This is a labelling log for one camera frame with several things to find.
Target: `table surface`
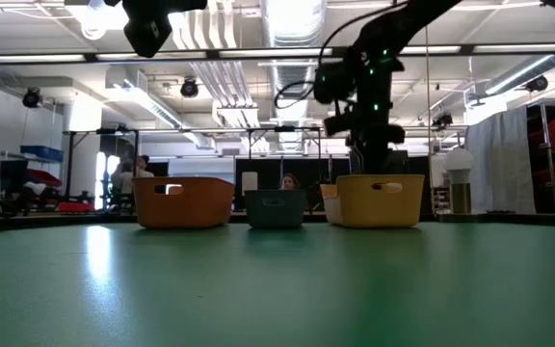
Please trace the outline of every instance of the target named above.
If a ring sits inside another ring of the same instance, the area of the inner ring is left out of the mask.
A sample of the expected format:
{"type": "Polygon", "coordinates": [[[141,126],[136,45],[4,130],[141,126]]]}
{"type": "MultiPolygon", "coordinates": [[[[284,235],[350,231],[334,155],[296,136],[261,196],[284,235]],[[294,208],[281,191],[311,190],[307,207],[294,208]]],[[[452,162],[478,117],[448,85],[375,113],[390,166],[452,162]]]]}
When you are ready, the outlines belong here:
{"type": "Polygon", "coordinates": [[[555,346],[555,227],[0,232],[0,346],[555,346]]]}

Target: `person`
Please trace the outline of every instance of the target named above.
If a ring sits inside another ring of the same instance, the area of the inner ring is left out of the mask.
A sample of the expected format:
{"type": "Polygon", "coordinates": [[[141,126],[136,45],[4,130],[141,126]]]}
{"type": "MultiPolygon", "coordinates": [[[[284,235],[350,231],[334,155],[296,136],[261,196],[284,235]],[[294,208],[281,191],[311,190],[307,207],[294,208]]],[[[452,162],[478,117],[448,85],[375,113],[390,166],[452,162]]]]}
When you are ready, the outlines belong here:
{"type": "Polygon", "coordinates": [[[281,179],[281,190],[296,190],[299,189],[299,181],[291,174],[287,173],[281,179]]]}
{"type": "MultiPolygon", "coordinates": [[[[137,177],[153,177],[153,173],[146,170],[146,166],[149,163],[149,157],[147,155],[141,155],[136,159],[136,176],[137,177]]],[[[113,187],[119,189],[122,194],[132,194],[132,178],[134,174],[130,172],[118,174],[114,181],[113,187]]]]}

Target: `woman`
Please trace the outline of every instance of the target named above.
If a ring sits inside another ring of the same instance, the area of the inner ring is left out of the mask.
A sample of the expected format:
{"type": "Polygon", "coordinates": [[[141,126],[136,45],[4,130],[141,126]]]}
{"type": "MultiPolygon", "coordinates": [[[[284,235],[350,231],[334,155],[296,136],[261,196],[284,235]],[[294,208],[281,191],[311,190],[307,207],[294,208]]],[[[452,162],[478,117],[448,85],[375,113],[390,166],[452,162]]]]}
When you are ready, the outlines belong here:
{"type": "Polygon", "coordinates": [[[297,190],[299,189],[299,181],[291,174],[287,173],[281,179],[281,190],[297,190]]]}

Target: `ceiling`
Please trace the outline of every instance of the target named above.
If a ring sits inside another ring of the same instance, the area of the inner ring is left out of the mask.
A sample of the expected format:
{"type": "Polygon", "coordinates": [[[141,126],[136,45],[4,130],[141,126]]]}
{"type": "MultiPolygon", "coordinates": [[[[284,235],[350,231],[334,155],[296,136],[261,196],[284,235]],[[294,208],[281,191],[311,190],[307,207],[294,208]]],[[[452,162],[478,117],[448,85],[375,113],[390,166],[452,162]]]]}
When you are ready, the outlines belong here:
{"type": "MultiPolygon", "coordinates": [[[[262,18],[259,13],[261,0],[236,0],[234,33],[240,47],[265,47],[262,18]]],[[[498,4],[517,4],[533,0],[489,1],[464,0],[462,6],[482,6],[498,4]]],[[[7,3],[28,3],[13,0],[7,3]]],[[[357,15],[367,13],[362,9],[370,3],[357,0],[329,0],[324,38],[343,22],[357,15]]],[[[69,16],[63,7],[48,7],[54,16],[69,16]]],[[[23,10],[36,16],[46,16],[36,9],[23,10]]],[[[332,45],[352,43],[361,24],[348,27],[338,34],[332,45]]],[[[451,11],[432,23],[428,32],[429,44],[456,43],[497,43],[497,42],[555,42],[555,10],[551,8],[525,7],[499,11],[451,11]]],[[[410,44],[425,44],[425,31],[418,33],[410,44]]],[[[172,40],[168,40],[164,50],[174,50],[172,40]]],[[[122,31],[108,31],[100,40],[86,40],[81,35],[76,19],[32,18],[18,13],[0,13],[0,53],[49,53],[49,52],[120,52],[130,51],[131,47],[122,31]]],[[[394,109],[391,117],[401,124],[417,125],[427,118],[428,105],[433,105],[450,93],[459,94],[469,81],[487,81],[511,67],[528,59],[527,56],[485,56],[432,58],[405,58],[406,71],[394,74],[392,87],[394,109]]],[[[242,62],[246,82],[253,101],[258,105],[259,120],[269,121],[273,112],[273,91],[270,84],[269,68],[260,67],[259,62],[242,62]]],[[[104,76],[108,65],[73,66],[30,66],[0,67],[0,77],[18,76],[66,76],[94,90],[105,99],[109,92],[105,89],[104,76]]],[[[213,100],[203,86],[198,97],[185,99],[179,92],[184,76],[194,75],[188,63],[157,63],[126,66],[128,70],[140,69],[148,77],[149,89],[162,98],[162,101],[177,112],[188,124],[197,127],[215,127],[211,118],[213,100]]],[[[546,73],[550,80],[548,96],[555,97],[555,70],[546,73]]],[[[524,101],[525,95],[516,94],[515,103],[524,101]]],[[[114,122],[136,122],[142,127],[159,126],[150,113],[135,109],[129,103],[113,102],[103,119],[114,122]]],[[[454,121],[462,121],[464,111],[462,102],[445,104],[445,110],[453,114],[454,121]]],[[[328,108],[313,100],[307,109],[309,122],[325,118],[328,108]]]]}

